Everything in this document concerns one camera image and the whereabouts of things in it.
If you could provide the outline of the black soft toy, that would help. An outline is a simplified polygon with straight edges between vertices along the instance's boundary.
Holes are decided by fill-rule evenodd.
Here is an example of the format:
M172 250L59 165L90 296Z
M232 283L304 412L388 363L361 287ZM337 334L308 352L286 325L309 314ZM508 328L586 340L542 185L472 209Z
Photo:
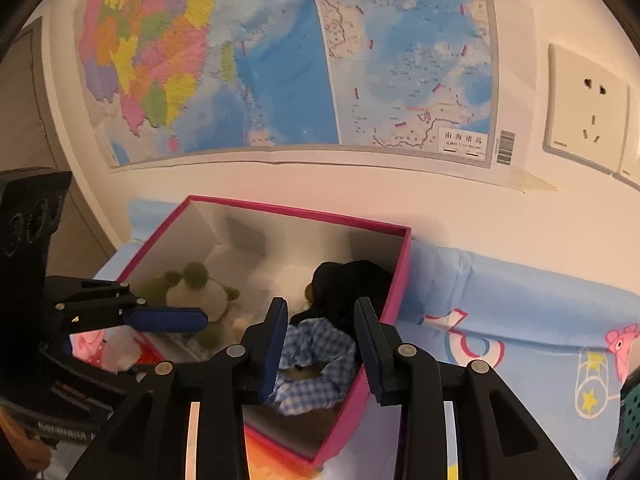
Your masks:
M393 274L368 260L321 263L305 288L309 308L293 315L290 323L297 326L312 318L325 318L337 330L355 336L356 301L368 298L380 316L392 281Z

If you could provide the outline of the blue cartoon pig tablecloth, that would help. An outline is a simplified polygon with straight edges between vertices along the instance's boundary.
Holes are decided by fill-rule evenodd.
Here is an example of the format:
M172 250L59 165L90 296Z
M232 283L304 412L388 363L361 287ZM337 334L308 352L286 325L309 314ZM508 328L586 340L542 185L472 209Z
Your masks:
M96 271L137 283L204 263L239 289L236 315L260 321L273 297L291 312L322 262L368 260L393 277L382 319L436 359L491 365L581 479L614 462L620 352L634 342L632 292L414 240L408 228L327 212L191 196L136 200L134 237Z

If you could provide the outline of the green frog plush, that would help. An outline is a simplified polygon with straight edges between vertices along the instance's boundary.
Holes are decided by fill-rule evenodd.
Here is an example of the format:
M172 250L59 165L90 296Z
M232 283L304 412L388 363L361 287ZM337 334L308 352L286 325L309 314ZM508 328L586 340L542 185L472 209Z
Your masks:
M201 262L189 262L182 270L168 270L132 286L132 292L154 307L199 308L207 316L204 330L183 337L192 349L211 352L224 342L224 316L239 289L226 286L209 276Z

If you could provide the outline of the white wall socket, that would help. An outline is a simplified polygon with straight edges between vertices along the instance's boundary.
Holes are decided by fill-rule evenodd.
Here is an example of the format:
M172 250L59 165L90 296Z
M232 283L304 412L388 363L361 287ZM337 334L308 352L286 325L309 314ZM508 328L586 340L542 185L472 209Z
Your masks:
M549 99L544 150L614 174L625 142L628 84L601 64L549 46Z

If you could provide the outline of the colourful wall map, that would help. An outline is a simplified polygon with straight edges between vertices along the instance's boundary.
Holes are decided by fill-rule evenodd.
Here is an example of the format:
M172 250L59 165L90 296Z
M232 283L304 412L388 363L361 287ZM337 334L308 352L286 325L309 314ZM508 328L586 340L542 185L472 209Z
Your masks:
M74 19L112 167L266 148L490 166L492 0L78 0Z

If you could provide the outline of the teal perforated plastic chair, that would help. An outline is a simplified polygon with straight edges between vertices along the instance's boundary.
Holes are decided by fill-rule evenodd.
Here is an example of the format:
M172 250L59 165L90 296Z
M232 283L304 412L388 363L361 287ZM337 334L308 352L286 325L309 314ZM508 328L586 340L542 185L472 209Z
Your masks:
M634 370L620 390L620 420L614 448L614 465L609 479L637 480L640 437L639 370Z

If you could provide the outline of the blue gingham scrunchie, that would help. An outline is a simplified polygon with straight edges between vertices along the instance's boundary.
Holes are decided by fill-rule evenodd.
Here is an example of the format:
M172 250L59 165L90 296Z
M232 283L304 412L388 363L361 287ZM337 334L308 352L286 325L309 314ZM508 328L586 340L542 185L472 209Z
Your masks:
M356 344L326 318L308 318L286 331L269 403L284 416L342 403L356 374Z

